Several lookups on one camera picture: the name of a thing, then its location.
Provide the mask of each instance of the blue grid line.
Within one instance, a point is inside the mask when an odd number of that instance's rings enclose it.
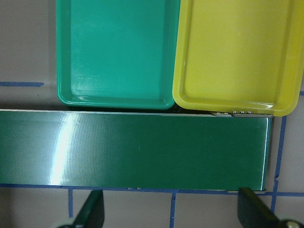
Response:
[[[41,87],[43,82],[0,82],[0,86],[9,87]]]
[[[276,158],[276,166],[275,166],[275,179],[274,179],[274,187],[273,187],[273,191],[272,191],[273,194],[272,194],[271,208],[270,208],[273,213],[275,212],[275,208],[276,208],[277,187],[278,187],[278,184],[279,184],[279,179],[278,178],[279,178],[280,169],[281,169],[286,120],[287,120],[287,116],[283,116],[282,117],[282,122],[281,122],[279,148],[277,150],[277,158]]]
[[[176,201],[176,192],[172,193],[172,198],[171,198],[170,225],[169,225],[170,228],[174,228],[175,201]]]
[[[277,196],[304,197],[304,192],[278,192]]]
[[[35,188],[35,189],[67,189],[67,190],[104,190],[104,191],[135,191],[157,193],[182,193],[182,194],[205,194],[205,195],[237,195],[236,191],[226,190],[185,190],[185,189],[128,189],[128,188],[102,188],[102,187],[78,187],[62,185],[31,185],[31,184],[0,184],[3,188]],[[272,191],[255,192],[258,196],[272,196]],[[304,192],[277,192],[276,196],[304,197]]]
[[[73,188],[68,189],[68,216],[73,217]]]

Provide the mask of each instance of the yellow plastic tray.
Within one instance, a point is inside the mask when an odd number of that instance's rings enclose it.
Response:
[[[173,97],[187,109],[283,116],[304,68],[304,0],[182,0]]]

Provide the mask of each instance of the screw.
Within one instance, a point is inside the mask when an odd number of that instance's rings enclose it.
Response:
[[[288,228],[300,228],[300,225],[294,221],[288,221],[286,225]]]

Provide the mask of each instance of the green metal panel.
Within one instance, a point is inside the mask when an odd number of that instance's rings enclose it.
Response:
[[[263,190],[271,118],[0,112],[0,183]]]

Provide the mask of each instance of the metal hinge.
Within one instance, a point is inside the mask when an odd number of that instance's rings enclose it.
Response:
[[[240,111],[239,113],[237,111],[233,111],[232,113],[227,112],[210,112],[214,116],[220,116],[220,117],[251,117],[251,118],[272,118],[273,115],[271,114],[256,114],[251,113],[251,111],[244,112]]]

